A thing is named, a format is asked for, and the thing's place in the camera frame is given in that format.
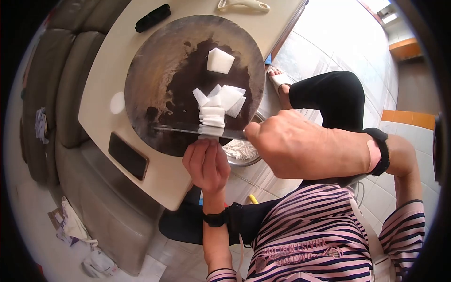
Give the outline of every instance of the wooden cutting board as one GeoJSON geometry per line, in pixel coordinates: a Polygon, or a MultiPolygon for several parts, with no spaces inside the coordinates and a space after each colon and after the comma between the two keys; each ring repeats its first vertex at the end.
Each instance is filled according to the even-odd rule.
{"type": "Polygon", "coordinates": [[[199,88],[207,95],[217,84],[246,89],[241,113],[236,118],[225,116],[226,128],[243,130],[260,105],[265,86],[265,65],[256,42],[225,18],[195,15],[175,20],[154,32],[130,64],[124,92],[130,123],[149,146],[181,157],[197,135],[158,131],[149,124],[199,124],[192,91],[199,88]],[[216,47],[235,57],[228,74],[207,71],[208,52],[216,47]]]}

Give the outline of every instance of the black watch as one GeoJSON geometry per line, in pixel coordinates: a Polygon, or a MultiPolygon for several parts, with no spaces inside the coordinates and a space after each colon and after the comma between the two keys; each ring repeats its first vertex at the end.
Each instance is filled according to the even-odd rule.
{"type": "Polygon", "coordinates": [[[379,150],[381,151],[381,160],[377,163],[376,167],[368,174],[379,176],[384,173],[390,166],[390,159],[388,158],[388,147],[386,140],[388,134],[377,128],[366,128],[364,133],[370,135],[376,142],[379,150]]]}
{"type": "Polygon", "coordinates": [[[202,213],[202,219],[208,224],[209,227],[221,227],[225,223],[228,223],[228,209],[229,207],[226,207],[221,213],[217,214],[202,213]]]}

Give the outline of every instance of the foot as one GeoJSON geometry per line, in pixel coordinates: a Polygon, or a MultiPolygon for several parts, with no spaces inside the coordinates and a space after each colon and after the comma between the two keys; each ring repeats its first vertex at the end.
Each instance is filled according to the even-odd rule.
{"type": "MultiPolygon", "coordinates": [[[[281,69],[272,68],[268,72],[268,75],[274,76],[274,75],[279,75],[279,74],[283,74],[283,73],[284,73],[284,71],[281,69]]],[[[281,86],[279,86],[278,93],[279,93],[279,100],[282,104],[282,107],[285,110],[293,109],[293,107],[290,104],[290,98],[288,96],[288,93],[290,93],[290,86],[288,84],[282,84],[281,86]]]]}

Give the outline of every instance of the white slipper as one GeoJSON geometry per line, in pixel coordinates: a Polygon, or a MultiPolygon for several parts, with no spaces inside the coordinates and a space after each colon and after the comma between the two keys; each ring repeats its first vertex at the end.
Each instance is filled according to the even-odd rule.
{"type": "MultiPolygon", "coordinates": [[[[270,70],[281,71],[278,68],[270,66],[266,72],[269,74],[270,70]]],[[[279,87],[282,84],[287,84],[288,86],[291,86],[291,79],[288,77],[288,75],[286,73],[282,73],[282,74],[278,74],[278,75],[268,75],[268,77],[271,80],[272,85],[274,85],[274,88],[275,88],[278,96],[280,96],[279,87]]]]}

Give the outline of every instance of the sofa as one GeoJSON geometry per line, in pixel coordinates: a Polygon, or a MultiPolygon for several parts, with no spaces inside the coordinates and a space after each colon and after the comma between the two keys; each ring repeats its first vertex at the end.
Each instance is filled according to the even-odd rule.
{"type": "Polygon", "coordinates": [[[63,0],[53,11],[29,65],[23,92],[21,144],[31,177],[62,196],[119,268],[138,275],[160,205],[90,140],[78,123],[89,71],[109,29],[130,0],[63,0]],[[44,144],[36,111],[46,110],[44,144]]]}

